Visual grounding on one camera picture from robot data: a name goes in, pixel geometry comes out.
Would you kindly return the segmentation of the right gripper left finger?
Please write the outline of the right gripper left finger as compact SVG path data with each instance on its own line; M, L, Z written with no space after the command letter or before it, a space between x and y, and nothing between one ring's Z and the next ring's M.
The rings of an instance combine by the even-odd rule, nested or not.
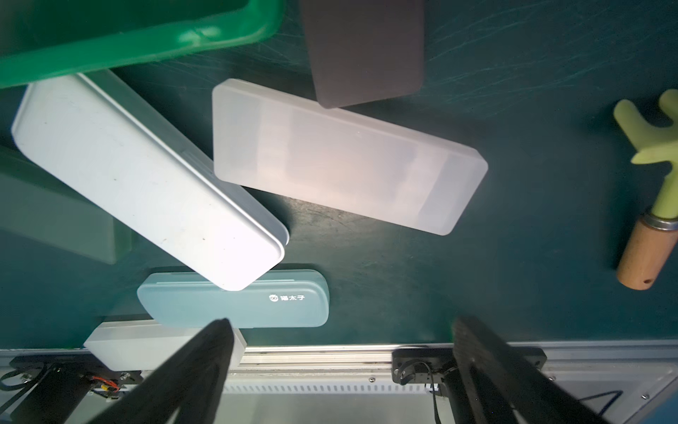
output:
M93 423L213 423L231 363L235 336L215 320Z

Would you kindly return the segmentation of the black pencil case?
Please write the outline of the black pencil case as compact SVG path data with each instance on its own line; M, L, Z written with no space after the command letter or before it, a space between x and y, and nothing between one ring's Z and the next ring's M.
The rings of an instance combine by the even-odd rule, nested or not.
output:
M423 1L301 1L299 8L322 107L366 104L422 87Z

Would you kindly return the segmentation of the frosted clear pencil case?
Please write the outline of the frosted clear pencil case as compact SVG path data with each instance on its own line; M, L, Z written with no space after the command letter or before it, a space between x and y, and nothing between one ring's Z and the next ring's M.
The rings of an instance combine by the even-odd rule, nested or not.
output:
M241 79L212 111L221 180L441 236L488 170L474 148Z

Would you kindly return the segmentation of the dark translucent grey pencil case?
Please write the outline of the dark translucent grey pencil case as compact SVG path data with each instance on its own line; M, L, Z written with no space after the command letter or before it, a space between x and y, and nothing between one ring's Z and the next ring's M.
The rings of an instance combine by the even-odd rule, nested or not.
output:
M113 265L136 236L19 151L1 148L1 229Z

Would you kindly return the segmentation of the white opaque pencil case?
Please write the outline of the white opaque pencil case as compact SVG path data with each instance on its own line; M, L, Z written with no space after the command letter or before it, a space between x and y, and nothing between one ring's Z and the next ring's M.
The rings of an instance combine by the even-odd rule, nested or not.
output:
M110 71L30 83L19 151L216 286L240 291L284 259L290 234Z

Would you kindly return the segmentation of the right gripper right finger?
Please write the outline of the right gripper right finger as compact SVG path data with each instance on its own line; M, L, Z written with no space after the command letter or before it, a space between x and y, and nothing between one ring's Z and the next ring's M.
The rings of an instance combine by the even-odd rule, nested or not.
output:
M452 413L456 423L604 423L549 381L482 321L464 316L453 327Z

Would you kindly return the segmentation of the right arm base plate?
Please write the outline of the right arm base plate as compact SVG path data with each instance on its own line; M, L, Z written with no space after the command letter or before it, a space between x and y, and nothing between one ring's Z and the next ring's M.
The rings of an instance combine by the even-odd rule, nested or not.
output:
M402 348L392 354L392 378L402 386L429 384L440 386L452 410L452 373L457 363L452 348ZM515 348L540 371L546 355L537 348Z

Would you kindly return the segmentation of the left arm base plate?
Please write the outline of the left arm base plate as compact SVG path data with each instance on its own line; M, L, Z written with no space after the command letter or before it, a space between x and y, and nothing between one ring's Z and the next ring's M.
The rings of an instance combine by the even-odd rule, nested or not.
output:
M23 355L1 370L3 423L65 423L88 395L121 399L141 371L113 371L90 353Z

